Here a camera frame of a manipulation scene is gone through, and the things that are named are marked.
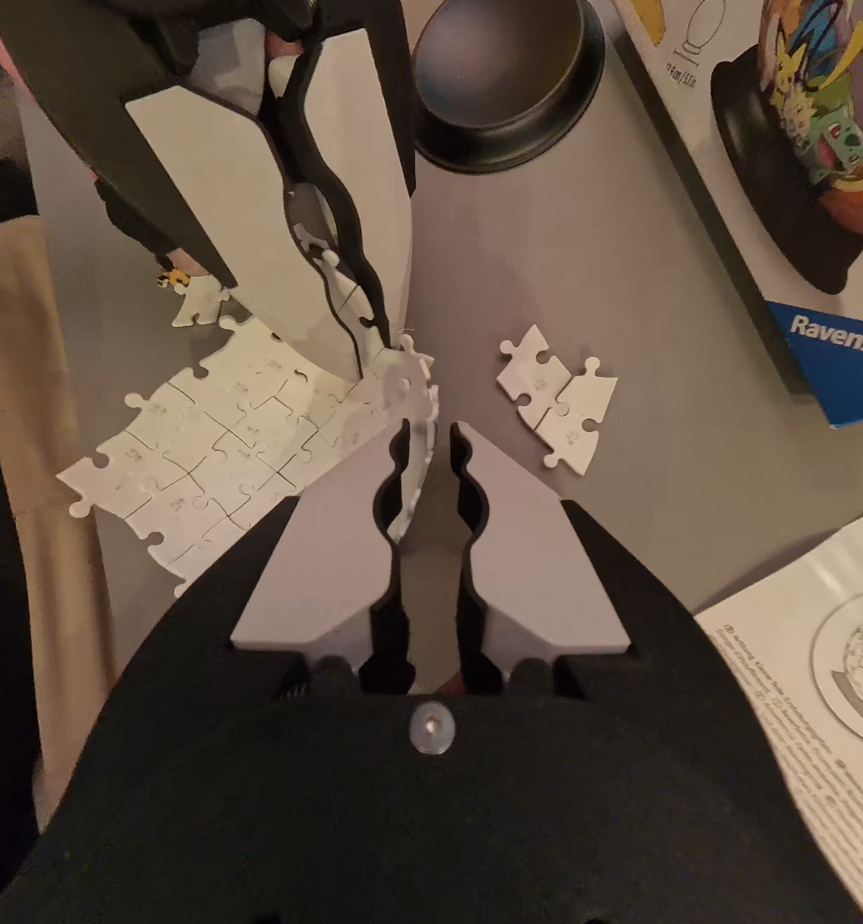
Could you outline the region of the blue puzzle box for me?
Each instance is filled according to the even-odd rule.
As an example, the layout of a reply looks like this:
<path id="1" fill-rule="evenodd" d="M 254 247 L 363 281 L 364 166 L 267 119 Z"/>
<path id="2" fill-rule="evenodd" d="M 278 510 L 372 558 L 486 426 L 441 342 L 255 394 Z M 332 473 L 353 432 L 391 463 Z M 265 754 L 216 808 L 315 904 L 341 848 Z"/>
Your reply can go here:
<path id="1" fill-rule="evenodd" d="M 863 1 L 614 6 L 788 390 L 863 422 Z"/>

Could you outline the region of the white instruction leaflet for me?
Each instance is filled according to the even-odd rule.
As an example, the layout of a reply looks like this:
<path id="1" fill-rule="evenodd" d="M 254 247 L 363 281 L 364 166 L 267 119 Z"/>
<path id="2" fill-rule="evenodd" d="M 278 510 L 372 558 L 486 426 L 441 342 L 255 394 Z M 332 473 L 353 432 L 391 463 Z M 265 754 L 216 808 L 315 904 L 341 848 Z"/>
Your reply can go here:
<path id="1" fill-rule="evenodd" d="M 863 910 L 863 516 L 696 621 L 744 688 L 800 815 Z"/>

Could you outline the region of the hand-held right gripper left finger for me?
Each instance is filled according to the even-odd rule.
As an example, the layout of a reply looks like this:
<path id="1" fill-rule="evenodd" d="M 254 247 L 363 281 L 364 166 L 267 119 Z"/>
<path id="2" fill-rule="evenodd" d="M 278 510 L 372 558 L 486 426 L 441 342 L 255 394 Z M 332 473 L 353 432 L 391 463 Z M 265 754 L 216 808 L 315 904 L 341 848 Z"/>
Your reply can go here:
<path id="1" fill-rule="evenodd" d="M 409 621 L 391 527 L 411 427 L 395 421 L 298 497 L 231 635 L 239 650 L 337 658 L 363 689 L 411 689 Z"/>

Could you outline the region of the small joined puzzle piece cluster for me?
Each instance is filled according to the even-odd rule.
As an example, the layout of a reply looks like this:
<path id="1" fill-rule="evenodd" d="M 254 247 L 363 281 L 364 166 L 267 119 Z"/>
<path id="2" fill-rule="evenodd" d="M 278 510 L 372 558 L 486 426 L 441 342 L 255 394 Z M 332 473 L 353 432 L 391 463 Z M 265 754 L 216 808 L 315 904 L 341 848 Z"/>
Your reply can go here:
<path id="1" fill-rule="evenodd" d="M 588 430 L 586 425 L 604 421 L 619 380 L 599 374 L 596 357 L 589 357 L 577 375 L 554 356 L 540 362 L 548 346 L 535 325 L 518 344 L 502 341 L 499 350 L 506 364 L 496 381 L 509 399 L 528 400 L 517 404 L 516 411 L 549 449 L 543 457 L 544 467 L 553 469 L 564 463 L 582 477 L 599 444 L 599 432 Z"/>

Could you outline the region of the partly built puzzle ball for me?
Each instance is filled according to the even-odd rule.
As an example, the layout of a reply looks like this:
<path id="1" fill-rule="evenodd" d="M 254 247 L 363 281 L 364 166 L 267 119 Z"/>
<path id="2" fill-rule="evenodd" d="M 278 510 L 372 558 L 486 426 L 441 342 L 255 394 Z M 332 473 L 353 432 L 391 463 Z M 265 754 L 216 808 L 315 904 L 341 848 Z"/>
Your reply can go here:
<path id="1" fill-rule="evenodd" d="M 123 431 L 61 471 L 76 499 L 69 513 L 100 509 L 125 521 L 178 582 L 174 596 L 209 569 L 280 502 L 299 495 L 388 426 L 408 422 L 401 511 L 388 532 L 411 524 L 438 424 L 434 358 L 405 335 L 397 349 L 368 348 L 356 383 L 316 367 L 260 321 L 224 316 L 230 336 L 147 398 Z"/>

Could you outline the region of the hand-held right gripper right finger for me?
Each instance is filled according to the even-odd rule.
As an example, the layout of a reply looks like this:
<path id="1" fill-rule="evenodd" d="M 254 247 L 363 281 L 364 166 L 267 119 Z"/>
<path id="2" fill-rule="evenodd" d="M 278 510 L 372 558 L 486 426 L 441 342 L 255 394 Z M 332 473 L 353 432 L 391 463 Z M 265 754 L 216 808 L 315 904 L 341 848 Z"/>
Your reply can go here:
<path id="1" fill-rule="evenodd" d="M 450 428 L 462 553 L 456 630 L 466 689 L 525 661 L 626 653 L 631 641 L 561 497 L 465 422 Z"/>

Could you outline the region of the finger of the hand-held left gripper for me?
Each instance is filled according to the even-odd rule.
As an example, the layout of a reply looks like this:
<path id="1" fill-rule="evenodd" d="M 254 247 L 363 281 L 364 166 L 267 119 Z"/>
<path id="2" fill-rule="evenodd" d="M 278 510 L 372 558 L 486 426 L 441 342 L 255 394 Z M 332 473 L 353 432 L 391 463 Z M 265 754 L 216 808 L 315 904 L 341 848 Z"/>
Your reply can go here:
<path id="1" fill-rule="evenodd" d="M 412 207 L 368 31 L 313 43 L 281 96 L 283 139 L 333 216 L 334 240 L 382 343 L 402 338 Z"/>
<path id="2" fill-rule="evenodd" d="M 359 379 L 351 332 L 288 223 L 284 176 L 251 116 L 175 85 L 125 104 L 232 274 L 232 296 L 304 359 Z"/>

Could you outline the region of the black round ball stand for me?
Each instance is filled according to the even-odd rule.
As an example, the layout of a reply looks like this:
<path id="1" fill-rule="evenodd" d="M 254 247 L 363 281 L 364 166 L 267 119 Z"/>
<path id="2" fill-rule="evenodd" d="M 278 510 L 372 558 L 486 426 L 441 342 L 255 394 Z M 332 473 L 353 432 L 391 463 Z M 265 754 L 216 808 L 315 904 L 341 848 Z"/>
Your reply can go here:
<path id="1" fill-rule="evenodd" d="M 606 37 L 587 1 L 447 1 L 415 45 L 415 147 L 462 175 L 520 167 L 592 103 Z"/>

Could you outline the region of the person's beige trouser leg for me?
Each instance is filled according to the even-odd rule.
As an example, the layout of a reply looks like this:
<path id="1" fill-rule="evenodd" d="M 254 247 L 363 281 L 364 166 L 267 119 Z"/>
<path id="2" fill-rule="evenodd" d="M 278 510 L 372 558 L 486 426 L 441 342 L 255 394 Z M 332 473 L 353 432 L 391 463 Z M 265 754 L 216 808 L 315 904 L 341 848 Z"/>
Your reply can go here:
<path id="1" fill-rule="evenodd" d="M 70 514 L 57 479 L 80 457 L 47 225 L 0 224 L 0 468 L 23 559 L 41 745 L 52 818 L 116 679 L 98 528 Z"/>

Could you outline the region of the white puzzle piece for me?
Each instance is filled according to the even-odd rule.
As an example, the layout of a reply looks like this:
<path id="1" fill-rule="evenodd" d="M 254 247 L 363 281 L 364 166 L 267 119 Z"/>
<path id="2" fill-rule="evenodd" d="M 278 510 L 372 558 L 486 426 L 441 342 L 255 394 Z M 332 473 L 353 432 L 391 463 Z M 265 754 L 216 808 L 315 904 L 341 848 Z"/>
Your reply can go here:
<path id="1" fill-rule="evenodd" d="M 345 264 L 327 241 L 314 237 L 300 223 L 293 225 L 293 231 L 326 280 L 333 308 L 356 340 L 361 365 L 367 370 L 372 369 L 384 345 L 365 292 L 345 273 Z"/>
<path id="2" fill-rule="evenodd" d="M 221 304 L 231 296 L 229 290 L 212 275 L 192 276 L 188 282 L 174 281 L 171 286 L 176 294 L 182 296 L 181 307 L 171 321 L 173 328 L 216 323 Z"/>

